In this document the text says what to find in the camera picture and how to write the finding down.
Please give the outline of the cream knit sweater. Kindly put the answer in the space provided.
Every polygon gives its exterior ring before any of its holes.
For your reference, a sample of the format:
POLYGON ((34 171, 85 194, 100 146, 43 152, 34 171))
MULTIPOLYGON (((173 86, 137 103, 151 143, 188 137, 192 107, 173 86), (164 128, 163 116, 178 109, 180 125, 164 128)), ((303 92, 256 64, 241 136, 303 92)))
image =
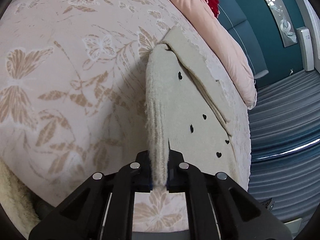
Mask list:
POLYGON ((167 183, 170 150, 202 172, 225 172, 240 180, 231 109, 203 56, 179 27, 172 27, 149 55, 146 116, 154 185, 167 183))

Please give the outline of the pink butterfly bedspread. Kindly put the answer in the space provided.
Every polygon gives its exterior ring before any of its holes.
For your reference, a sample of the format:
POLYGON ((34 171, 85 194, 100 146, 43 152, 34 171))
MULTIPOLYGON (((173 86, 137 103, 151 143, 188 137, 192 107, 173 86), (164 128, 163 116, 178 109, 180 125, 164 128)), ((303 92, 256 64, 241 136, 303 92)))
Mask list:
POLYGON ((149 148, 146 66, 172 27, 203 56, 232 114, 248 188, 248 108, 217 55, 170 0, 17 0, 1 19, 1 160, 56 206, 94 172, 149 148))

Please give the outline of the silver floral wall art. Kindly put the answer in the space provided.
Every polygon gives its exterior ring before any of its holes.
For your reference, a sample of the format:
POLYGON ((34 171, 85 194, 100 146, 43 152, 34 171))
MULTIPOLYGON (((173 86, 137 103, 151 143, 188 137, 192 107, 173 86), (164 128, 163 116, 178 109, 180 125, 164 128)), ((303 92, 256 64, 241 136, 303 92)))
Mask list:
POLYGON ((265 0, 279 29, 284 47, 297 44, 296 32, 283 0, 265 0))

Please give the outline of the white wall switch panel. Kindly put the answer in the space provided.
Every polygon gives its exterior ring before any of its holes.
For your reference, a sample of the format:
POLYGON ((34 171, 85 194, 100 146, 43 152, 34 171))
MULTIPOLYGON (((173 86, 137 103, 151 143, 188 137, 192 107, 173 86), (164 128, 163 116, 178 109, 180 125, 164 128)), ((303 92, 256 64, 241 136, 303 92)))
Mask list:
POLYGON ((306 72, 314 70, 313 47, 310 31, 306 27, 297 28, 303 68, 306 72))

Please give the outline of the blue upholstered headboard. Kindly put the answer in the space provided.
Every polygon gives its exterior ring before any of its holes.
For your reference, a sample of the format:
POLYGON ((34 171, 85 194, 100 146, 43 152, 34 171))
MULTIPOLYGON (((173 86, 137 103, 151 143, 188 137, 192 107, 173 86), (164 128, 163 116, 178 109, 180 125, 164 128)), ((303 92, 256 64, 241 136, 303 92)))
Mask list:
POLYGON ((254 78, 260 79, 268 74, 268 69, 260 44, 236 0, 219 0, 218 21, 238 42, 247 57, 254 78))

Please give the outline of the pink folded duvet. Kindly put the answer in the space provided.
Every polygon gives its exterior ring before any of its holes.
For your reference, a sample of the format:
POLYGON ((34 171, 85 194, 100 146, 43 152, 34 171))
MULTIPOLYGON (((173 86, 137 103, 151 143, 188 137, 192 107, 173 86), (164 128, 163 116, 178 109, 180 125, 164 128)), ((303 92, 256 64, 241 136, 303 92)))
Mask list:
POLYGON ((220 24, 208 0, 170 0, 217 55, 249 110, 257 103, 253 72, 238 42, 220 24))

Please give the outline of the grey curtain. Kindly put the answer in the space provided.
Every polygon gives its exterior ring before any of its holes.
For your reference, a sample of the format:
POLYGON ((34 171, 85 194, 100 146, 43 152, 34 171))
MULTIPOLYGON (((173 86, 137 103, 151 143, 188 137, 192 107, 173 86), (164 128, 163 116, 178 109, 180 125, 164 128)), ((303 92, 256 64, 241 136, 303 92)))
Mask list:
POLYGON ((319 72, 301 71, 259 89, 249 127, 249 193, 272 199, 279 220, 306 224, 319 205, 319 72))

